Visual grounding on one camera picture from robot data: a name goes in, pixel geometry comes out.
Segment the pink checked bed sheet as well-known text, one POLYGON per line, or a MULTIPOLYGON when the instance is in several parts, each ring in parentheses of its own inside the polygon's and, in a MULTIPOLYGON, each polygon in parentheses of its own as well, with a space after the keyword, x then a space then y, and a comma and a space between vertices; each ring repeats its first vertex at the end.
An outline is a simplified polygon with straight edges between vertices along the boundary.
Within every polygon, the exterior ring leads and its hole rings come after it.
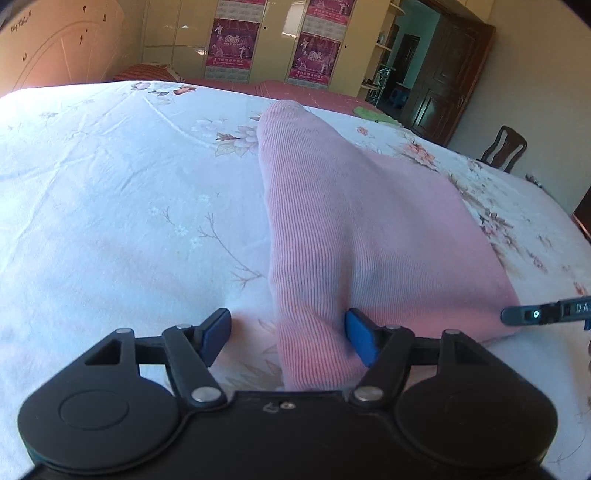
POLYGON ((207 79, 184 80, 170 65, 165 64, 135 64, 117 73, 114 81, 167 81, 204 86, 209 88, 233 91, 274 100, 294 100, 301 105, 321 108, 347 115, 355 114, 357 107, 377 112, 378 109, 362 99, 332 93, 327 90, 301 87, 274 80, 266 80, 257 84, 245 84, 228 81, 207 79))

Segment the dark wooden door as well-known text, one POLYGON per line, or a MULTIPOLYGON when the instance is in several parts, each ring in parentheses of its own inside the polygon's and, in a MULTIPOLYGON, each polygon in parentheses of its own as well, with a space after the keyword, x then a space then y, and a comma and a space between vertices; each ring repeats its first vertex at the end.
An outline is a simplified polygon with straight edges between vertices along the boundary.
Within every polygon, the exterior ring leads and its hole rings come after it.
POLYGON ((496 28, 460 17, 440 18, 401 122, 413 133, 447 146, 472 96, 496 28))

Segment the purple poster upper right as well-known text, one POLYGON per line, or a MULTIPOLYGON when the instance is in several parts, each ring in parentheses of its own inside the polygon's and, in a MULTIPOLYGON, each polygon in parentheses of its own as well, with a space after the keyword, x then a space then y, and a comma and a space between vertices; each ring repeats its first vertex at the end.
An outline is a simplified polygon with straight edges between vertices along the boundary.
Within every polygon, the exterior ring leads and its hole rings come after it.
POLYGON ((355 0, 311 0, 301 32, 341 42, 355 3, 355 0))

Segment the cream wardrobe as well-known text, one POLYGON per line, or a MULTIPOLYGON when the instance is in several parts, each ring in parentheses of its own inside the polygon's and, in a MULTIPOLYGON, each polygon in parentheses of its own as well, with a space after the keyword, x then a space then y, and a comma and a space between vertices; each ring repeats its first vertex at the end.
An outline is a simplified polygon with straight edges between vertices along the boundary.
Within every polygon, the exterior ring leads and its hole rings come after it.
MULTIPOLYGON (((186 79, 205 73, 213 22, 218 19, 259 23, 249 84, 266 80, 287 82, 297 39, 309 1, 150 1, 140 59, 172 66, 186 79)), ((413 13, 406 1, 356 1, 327 90, 366 98, 380 66, 391 53, 396 21, 409 17, 419 24, 421 36, 432 41, 443 16, 488 24, 490 1, 430 1, 432 20, 413 13)))

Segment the cream wooden headboard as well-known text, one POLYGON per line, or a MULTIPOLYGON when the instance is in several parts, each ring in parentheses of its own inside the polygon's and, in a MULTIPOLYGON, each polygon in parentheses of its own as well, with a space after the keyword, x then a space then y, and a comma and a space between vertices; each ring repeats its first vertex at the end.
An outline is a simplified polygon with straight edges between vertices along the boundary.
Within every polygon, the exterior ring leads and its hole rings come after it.
POLYGON ((1 30, 1 94, 96 83, 113 70, 124 13, 116 1, 33 1, 1 30))

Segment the wooden table edge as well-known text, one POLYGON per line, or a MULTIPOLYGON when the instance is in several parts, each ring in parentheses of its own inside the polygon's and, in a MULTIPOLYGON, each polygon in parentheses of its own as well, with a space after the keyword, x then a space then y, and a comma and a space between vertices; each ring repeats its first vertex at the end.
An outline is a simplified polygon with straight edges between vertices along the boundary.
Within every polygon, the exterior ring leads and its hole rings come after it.
POLYGON ((588 242, 591 242, 591 188, 589 188, 571 215, 571 219, 577 225, 588 242))

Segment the purple poster lower left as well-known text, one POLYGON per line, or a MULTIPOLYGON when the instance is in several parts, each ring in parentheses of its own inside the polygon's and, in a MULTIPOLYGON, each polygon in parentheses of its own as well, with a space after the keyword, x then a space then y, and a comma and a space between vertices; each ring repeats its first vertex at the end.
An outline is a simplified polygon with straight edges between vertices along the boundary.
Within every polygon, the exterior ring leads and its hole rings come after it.
POLYGON ((204 78, 249 82, 258 32, 259 23, 216 18, 209 41, 204 78))

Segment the green folded cloth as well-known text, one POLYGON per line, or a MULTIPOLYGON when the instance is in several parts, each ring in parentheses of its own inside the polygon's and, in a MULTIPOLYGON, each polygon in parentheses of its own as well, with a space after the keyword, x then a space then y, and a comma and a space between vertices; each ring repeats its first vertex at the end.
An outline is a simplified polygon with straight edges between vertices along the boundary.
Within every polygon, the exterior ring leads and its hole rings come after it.
POLYGON ((394 125, 394 127, 401 127, 401 123, 392 118, 391 116, 385 114, 384 112, 378 110, 368 109, 362 106, 358 106, 353 108, 353 114, 356 117, 362 118, 363 120, 368 120, 374 123, 383 123, 383 124, 390 124, 394 125))

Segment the purple poster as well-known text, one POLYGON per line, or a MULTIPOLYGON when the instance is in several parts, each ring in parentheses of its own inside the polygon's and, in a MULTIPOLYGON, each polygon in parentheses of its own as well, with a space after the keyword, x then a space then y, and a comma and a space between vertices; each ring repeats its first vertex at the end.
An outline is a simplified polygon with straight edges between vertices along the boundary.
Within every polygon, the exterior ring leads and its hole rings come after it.
POLYGON ((301 32, 341 42, 355 3, 355 0, 311 0, 301 32))
POLYGON ((249 82, 258 32, 259 23, 216 18, 209 41, 204 78, 249 82))
POLYGON ((287 82, 308 88, 327 89, 342 43, 310 33, 297 39, 287 82))

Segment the purple poster lower right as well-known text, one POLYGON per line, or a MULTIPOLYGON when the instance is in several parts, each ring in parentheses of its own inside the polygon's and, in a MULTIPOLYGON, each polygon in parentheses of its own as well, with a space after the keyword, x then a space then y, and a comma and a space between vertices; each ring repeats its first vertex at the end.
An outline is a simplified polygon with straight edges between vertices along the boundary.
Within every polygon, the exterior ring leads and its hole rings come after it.
POLYGON ((327 89, 342 43, 310 33, 297 39, 287 82, 308 88, 327 89))

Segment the pink knit sweater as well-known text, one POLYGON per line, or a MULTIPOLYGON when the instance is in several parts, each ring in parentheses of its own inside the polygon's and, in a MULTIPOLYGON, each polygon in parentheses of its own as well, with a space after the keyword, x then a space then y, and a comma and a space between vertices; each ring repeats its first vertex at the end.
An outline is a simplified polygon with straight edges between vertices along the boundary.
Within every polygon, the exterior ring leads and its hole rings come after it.
POLYGON ((345 335, 352 308, 421 337, 511 334, 500 315, 516 292, 444 176, 362 150, 294 101, 271 104, 257 138, 288 389, 339 389, 362 377, 345 335))

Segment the dark wooden chair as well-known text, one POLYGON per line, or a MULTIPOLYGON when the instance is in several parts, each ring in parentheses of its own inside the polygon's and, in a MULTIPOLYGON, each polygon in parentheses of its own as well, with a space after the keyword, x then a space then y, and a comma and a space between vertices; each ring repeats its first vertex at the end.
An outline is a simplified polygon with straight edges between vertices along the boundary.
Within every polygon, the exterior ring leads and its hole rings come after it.
POLYGON ((513 128, 503 125, 492 145, 483 153, 480 161, 506 173, 510 173, 527 150, 528 142, 513 128))

